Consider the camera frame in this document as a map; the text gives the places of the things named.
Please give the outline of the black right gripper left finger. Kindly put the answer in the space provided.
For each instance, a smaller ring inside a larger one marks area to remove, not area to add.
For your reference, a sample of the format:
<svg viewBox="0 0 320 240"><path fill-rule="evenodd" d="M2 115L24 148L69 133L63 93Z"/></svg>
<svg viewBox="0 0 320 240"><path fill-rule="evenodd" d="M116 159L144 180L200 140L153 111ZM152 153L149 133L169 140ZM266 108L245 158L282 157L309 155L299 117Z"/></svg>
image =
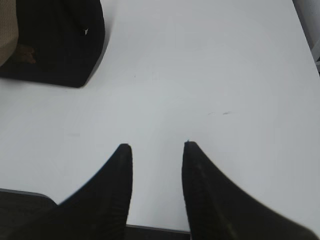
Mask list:
<svg viewBox="0 0 320 240"><path fill-rule="evenodd" d="M120 144L68 199L5 232L2 240L123 240L133 189L132 148Z"/></svg>

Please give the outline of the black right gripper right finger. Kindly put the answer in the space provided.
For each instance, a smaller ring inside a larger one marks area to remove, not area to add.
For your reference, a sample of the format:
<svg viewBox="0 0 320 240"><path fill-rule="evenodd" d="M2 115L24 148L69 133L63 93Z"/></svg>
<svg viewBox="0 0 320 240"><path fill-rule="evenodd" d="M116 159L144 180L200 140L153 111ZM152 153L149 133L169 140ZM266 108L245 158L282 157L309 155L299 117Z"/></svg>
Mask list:
<svg viewBox="0 0 320 240"><path fill-rule="evenodd" d="M318 239L239 188L194 141L184 144L182 188L193 240Z"/></svg>

